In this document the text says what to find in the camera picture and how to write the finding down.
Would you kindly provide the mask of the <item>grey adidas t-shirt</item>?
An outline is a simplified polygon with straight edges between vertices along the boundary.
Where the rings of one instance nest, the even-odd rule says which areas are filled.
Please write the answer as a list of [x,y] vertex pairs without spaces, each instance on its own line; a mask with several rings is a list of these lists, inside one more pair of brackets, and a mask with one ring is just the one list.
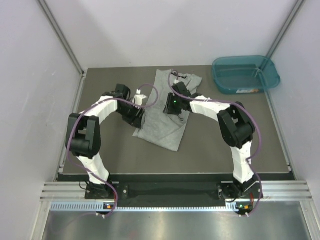
[[163,113],[171,92],[168,79],[172,83],[175,78],[171,70],[156,71],[154,86],[159,93],[158,100],[155,105],[145,109],[142,129],[137,128],[133,133],[136,138],[173,152],[179,150],[190,115],[188,111],[182,111],[178,116]]

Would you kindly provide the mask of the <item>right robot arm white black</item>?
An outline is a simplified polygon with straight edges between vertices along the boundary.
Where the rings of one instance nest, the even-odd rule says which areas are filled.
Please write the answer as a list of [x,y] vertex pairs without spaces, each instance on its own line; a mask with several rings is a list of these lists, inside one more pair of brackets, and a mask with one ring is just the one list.
[[255,126],[239,106],[239,102],[234,105],[212,101],[200,94],[181,97],[171,92],[163,110],[164,114],[175,116],[187,111],[218,122],[222,138],[231,149],[233,160],[232,183],[220,187],[220,197],[229,202],[245,198],[255,184],[255,174],[249,159]]

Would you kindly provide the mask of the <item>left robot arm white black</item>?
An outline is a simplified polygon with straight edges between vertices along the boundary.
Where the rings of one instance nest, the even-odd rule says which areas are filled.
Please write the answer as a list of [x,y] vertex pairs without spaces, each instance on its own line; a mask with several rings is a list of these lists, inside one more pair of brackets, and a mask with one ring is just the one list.
[[110,173],[100,155],[101,123],[112,113],[118,113],[126,123],[141,129],[145,113],[141,106],[147,98],[140,89],[131,98],[130,88],[117,84],[114,91],[104,93],[91,107],[69,116],[65,147],[88,173],[86,199],[110,199],[115,195]]

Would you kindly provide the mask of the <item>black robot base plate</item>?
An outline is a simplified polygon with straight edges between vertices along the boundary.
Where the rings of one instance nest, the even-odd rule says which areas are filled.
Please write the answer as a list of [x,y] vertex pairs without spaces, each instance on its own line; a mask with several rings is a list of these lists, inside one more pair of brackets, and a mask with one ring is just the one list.
[[112,186],[118,194],[107,185],[93,183],[86,184],[85,198],[87,200],[115,200],[117,206],[124,208],[178,208],[178,207],[222,207],[227,203],[235,203],[244,199],[252,202],[263,197],[261,185],[254,185],[240,198],[229,202],[221,198],[220,187],[231,182],[204,182],[204,181],[121,181]]

